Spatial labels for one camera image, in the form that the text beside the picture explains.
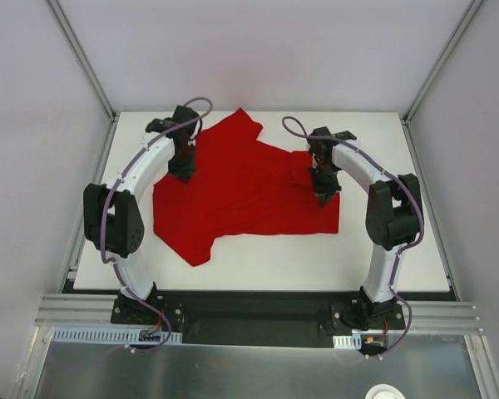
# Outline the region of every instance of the white tabletop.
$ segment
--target white tabletop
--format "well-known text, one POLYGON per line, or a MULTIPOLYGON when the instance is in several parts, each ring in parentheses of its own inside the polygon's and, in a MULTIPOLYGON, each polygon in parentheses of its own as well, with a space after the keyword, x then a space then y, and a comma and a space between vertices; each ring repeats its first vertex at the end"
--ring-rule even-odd
MULTIPOLYGON (((211 113, 205 118, 204 127, 214 125, 230 113, 211 113)), ((169 115, 168 112, 122 112, 104 180, 121 170, 135 154, 148 122, 169 115)), ((249 115, 263 125, 259 140, 264 143, 285 150, 305 150, 306 141, 288 134, 281 126, 283 116, 294 115, 309 131, 320 126, 327 126, 332 132, 351 131, 364 149, 394 174, 414 171, 401 122, 395 113, 249 112, 249 115)), ((368 274, 372 252, 372 243, 364 228, 368 198, 345 172, 338 173, 338 179, 343 189, 340 233, 221 237, 213 245, 211 260, 195 268, 153 234, 152 182, 139 203, 146 228, 140 251, 151 277, 160 289, 358 290, 368 274)), ((403 261, 398 280, 400 291, 449 290, 427 211, 425 216, 425 239, 409 251, 403 261)), ((74 288, 119 288, 111 267, 101 262, 100 253, 91 242, 86 242, 82 251, 74 288)))

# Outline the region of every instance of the white wall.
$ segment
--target white wall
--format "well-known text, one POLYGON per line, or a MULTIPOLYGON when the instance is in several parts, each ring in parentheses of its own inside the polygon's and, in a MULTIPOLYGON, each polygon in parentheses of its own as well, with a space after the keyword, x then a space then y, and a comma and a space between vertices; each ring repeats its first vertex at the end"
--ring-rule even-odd
POLYGON ((499 367, 499 0, 483 6, 412 127, 458 286, 478 302, 499 367))
POLYGON ((62 0, 111 104, 399 111, 469 0, 62 0))
POLYGON ((42 0, 0 0, 0 397, 55 289, 108 120, 42 0))

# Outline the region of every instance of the white disc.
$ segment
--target white disc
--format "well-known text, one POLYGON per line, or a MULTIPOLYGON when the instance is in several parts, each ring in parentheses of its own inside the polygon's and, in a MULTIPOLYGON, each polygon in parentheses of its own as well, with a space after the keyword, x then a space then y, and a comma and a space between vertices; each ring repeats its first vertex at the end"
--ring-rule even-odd
POLYGON ((403 394, 391 385, 376 385, 368 391, 366 399, 406 399, 403 394))

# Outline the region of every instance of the reflective floor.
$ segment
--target reflective floor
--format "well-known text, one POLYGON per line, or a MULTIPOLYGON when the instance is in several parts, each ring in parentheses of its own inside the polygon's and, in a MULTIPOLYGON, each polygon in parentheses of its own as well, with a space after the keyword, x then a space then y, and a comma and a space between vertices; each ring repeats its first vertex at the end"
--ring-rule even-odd
POLYGON ((181 345, 146 355, 117 349, 76 369, 110 349, 53 343, 37 398, 364 399, 382 383, 407 399, 481 397, 461 337, 408 337, 382 361, 332 349, 181 345))

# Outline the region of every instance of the red cloth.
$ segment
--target red cloth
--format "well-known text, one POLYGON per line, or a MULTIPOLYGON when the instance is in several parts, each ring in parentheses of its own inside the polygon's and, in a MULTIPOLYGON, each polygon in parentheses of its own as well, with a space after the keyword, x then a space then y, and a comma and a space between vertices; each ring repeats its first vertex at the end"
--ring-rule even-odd
POLYGON ((224 235, 338 232, 339 195, 319 207, 310 155, 261 143, 261 131, 240 109, 200 134, 188 184, 170 175, 155 184, 154 232, 192 266, 224 235))

